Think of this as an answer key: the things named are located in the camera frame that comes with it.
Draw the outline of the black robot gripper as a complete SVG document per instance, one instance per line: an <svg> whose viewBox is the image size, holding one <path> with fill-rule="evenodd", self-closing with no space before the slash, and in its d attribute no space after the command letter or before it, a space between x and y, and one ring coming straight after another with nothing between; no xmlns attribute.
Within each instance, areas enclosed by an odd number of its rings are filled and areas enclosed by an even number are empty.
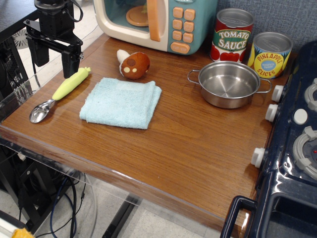
<svg viewBox="0 0 317 238"><path fill-rule="evenodd" d="M35 0L34 5L38 21L24 21L31 58L41 67L49 62L49 49L61 53L63 76L69 78L83 59L83 42L73 33L83 10L75 0Z"/></svg>

